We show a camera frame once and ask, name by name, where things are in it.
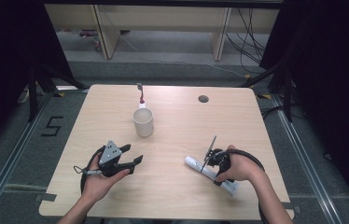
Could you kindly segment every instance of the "human hand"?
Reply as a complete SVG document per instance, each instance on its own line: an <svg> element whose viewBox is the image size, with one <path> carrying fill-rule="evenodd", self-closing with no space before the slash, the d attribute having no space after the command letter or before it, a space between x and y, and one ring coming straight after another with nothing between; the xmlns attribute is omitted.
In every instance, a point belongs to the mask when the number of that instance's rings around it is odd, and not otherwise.
<svg viewBox="0 0 349 224"><path fill-rule="evenodd" d="M229 145L227 149L236 149ZM245 156L230 154L230 169L216 177L216 181L222 182L227 179L251 180L254 175L264 173L259 166Z"/></svg>
<svg viewBox="0 0 349 224"><path fill-rule="evenodd" d="M100 160L102 153L99 153L93 158L90 170L99 169L98 162ZM115 183L120 181L130 172L129 169L118 172L117 174L106 177L102 174L99 175L89 175L85 181L84 190L82 192L81 198L96 203L103 199L107 192L113 187Z"/></svg>

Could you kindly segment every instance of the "left hand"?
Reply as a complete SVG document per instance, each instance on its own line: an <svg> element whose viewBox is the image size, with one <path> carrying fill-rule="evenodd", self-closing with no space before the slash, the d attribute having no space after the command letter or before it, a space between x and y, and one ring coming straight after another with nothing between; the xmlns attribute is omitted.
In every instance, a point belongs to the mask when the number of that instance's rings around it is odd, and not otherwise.
<svg viewBox="0 0 349 224"><path fill-rule="evenodd" d="M93 158L90 170L99 169L98 162L102 153L99 153ZM89 175L85 181L84 191L82 192L81 198L91 200L92 203L96 203L103 199L107 192L113 187L115 183L120 181L130 172L129 169L118 172L117 174L106 177L102 174Z"/></svg>

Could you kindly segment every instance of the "floor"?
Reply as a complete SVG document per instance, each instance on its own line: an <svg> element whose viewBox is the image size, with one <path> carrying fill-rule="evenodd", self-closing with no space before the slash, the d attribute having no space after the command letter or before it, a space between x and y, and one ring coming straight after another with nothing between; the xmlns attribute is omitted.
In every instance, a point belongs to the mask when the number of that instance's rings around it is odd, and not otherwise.
<svg viewBox="0 0 349 224"><path fill-rule="evenodd" d="M163 63L179 65L206 66L208 69L231 69L233 66L244 66L253 69L258 63L250 60L235 49L226 40L223 57L220 62L213 60L208 34L187 32L142 32L130 31L123 33L111 60L106 60L101 51L95 48L93 37L82 37L78 31L58 31L57 33L65 56L69 63L105 64L112 63ZM238 46L243 42L236 34L229 34ZM268 35L255 35L259 44L266 45ZM244 48L258 58L256 48L245 45ZM226 73L243 77L234 71ZM88 74L77 74L79 77ZM258 85L258 91L264 92L265 84ZM49 113L42 115L41 120L55 113L64 113L66 121L62 124L64 138L71 132L71 127L77 118L77 110L81 107L85 93L67 94L66 103L53 97L48 103ZM280 95L269 99L258 99L261 111L280 104ZM292 108L293 122L287 123L283 114L272 112L264 121L272 140L275 155L282 171L291 202L297 210L295 223L349 223L349 189L332 162L323 157L324 147L314 135L314 130L303 117L302 110ZM20 149L21 157L14 162L13 167L6 166L7 158L13 156L12 148L22 148L19 139L25 130L33 129L25 121L28 117L28 104L21 104L13 112L13 116L0 132L0 174L9 172L9 177L2 187L0 197L0 222L6 223L52 223L56 217L41 217L38 214L39 201L35 195L41 195L47 188L52 167L45 163L55 163L62 152L55 148L63 148L65 139L55 138L51 142L34 140L33 136L25 137L28 148L38 148L38 153L31 149ZM46 125L38 121L36 128ZM92 219L88 223L98 223Z"/></svg>

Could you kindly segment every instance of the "right hand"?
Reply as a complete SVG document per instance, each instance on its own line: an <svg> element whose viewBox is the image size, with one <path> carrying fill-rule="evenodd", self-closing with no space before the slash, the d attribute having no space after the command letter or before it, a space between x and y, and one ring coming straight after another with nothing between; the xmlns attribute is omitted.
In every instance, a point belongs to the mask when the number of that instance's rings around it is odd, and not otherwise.
<svg viewBox="0 0 349 224"><path fill-rule="evenodd" d="M229 145L227 149L236 149ZM253 175L264 173L259 166L245 156L230 154L230 169L216 177L216 181L222 182L227 179L250 180Z"/></svg>

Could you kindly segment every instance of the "hand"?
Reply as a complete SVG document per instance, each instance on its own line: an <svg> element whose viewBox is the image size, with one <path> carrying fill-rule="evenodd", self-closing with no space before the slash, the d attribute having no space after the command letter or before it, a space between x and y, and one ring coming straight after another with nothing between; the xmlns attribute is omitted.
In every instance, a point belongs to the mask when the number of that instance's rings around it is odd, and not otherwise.
<svg viewBox="0 0 349 224"><path fill-rule="evenodd" d="M93 158L90 170L99 169L98 162L102 153L99 153ZM89 175L85 181L84 191L81 198L91 200L92 203L104 198L107 192L113 187L115 183L120 181L130 172L129 169L118 172L117 174L106 177L104 175Z"/></svg>
<svg viewBox="0 0 349 224"><path fill-rule="evenodd" d="M248 180L256 191L259 204L268 223L293 223L274 191L270 178L253 161L245 156L230 154L230 169L216 177L216 181L226 179Z"/></svg>
<svg viewBox="0 0 349 224"><path fill-rule="evenodd" d="M253 175L264 173L261 168L245 156L230 154L230 169L216 177L216 181L222 182L227 179L250 180Z"/></svg>

